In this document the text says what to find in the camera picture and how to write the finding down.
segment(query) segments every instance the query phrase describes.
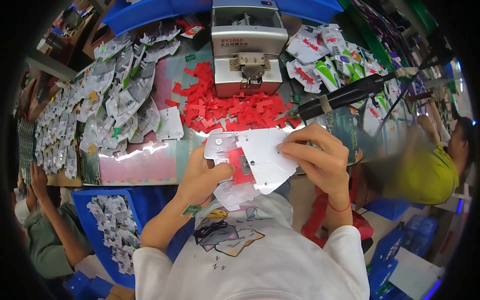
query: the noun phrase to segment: wrist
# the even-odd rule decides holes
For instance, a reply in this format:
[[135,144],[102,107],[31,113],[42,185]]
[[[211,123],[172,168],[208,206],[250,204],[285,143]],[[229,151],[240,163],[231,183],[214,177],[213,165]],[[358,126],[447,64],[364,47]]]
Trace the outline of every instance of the wrist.
[[328,201],[330,204],[334,205],[335,208],[337,208],[337,206],[347,205],[350,202],[350,195],[348,194],[348,190],[346,190],[345,192],[329,194]]

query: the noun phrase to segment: hand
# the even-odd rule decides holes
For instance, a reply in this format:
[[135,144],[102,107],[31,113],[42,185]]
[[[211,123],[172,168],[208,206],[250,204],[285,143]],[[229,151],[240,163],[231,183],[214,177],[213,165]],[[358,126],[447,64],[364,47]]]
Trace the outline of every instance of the hand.
[[43,166],[37,166],[36,163],[30,165],[30,178],[32,182],[32,189],[35,196],[40,202],[48,198],[47,194],[47,175],[43,170]]
[[[310,141],[323,149],[297,142]],[[312,123],[292,132],[278,149],[296,161],[316,186],[332,199],[348,199],[348,148],[327,130]]]
[[417,117],[418,125],[425,130],[427,133],[434,133],[435,127],[433,126],[432,122],[426,115],[421,115]]
[[26,190],[27,190],[26,203],[27,203],[28,211],[33,212],[36,210],[36,207],[37,207],[36,196],[30,184],[26,185]]
[[183,180],[175,198],[186,204],[205,207],[212,200],[212,193],[220,181],[228,179],[235,173],[235,167],[220,163],[214,166],[212,160],[204,158],[205,145],[197,147],[188,160]]

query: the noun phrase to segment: yellow shirt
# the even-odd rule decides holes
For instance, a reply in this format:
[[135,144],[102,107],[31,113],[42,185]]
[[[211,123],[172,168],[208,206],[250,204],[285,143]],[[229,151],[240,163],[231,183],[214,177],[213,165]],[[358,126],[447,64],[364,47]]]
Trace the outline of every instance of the yellow shirt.
[[448,200],[459,186],[451,157],[441,145],[417,151],[399,167],[394,187],[386,187],[386,196],[405,197],[411,202],[436,205]]

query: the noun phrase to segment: white t-shirt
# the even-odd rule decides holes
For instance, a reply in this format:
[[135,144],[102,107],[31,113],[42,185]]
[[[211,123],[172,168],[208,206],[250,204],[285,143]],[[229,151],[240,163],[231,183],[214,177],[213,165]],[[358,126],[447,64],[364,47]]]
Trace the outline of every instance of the white t-shirt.
[[133,254],[137,300],[368,300],[360,233],[335,230],[321,249],[291,227],[282,196],[260,195],[227,212],[198,212],[174,264],[160,250]]

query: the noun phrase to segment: stool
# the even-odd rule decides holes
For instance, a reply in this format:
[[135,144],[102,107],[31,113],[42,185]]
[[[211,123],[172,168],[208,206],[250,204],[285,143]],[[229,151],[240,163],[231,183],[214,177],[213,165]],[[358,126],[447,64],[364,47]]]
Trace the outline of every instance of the stool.
[[[356,199],[357,197],[357,172],[355,168],[352,168],[352,174],[350,177],[351,187],[349,190],[350,199]],[[312,204],[312,214],[308,219],[307,223],[303,225],[301,233],[304,237],[308,238],[320,248],[323,248],[327,242],[327,238],[319,238],[315,235],[317,230],[321,227],[324,219],[325,213],[328,205],[328,195],[322,191],[319,187],[315,186],[315,193],[317,198]],[[372,235],[373,228],[370,224],[357,212],[352,211],[353,216],[353,226],[356,227],[360,232],[360,239],[362,243],[363,253],[373,245]]]

